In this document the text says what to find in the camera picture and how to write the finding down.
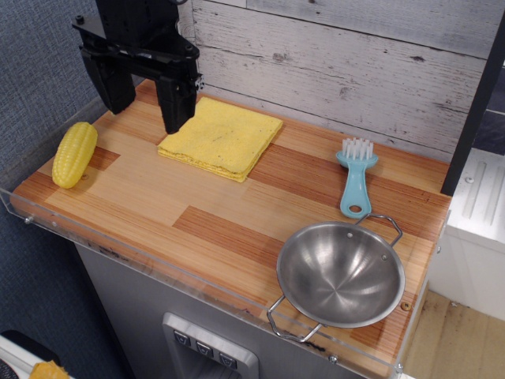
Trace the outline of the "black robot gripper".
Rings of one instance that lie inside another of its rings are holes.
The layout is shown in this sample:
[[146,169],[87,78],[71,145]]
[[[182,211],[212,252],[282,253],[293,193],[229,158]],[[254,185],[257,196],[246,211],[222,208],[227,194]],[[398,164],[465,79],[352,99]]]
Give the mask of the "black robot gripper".
[[96,16],[78,15],[73,20],[82,47],[100,57],[83,57],[84,66],[113,114],[121,113],[135,100],[136,90],[131,74],[108,58],[125,59],[133,66],[133,72],[142,77],[155,77],[156,69],[182,70],[183,80],[160,77],[155,82],[167,134],[178,132],[194,116],[196,91],[203,87],[197,71],[200,52],[178,31],[179,6],[183,3],[97,1]]

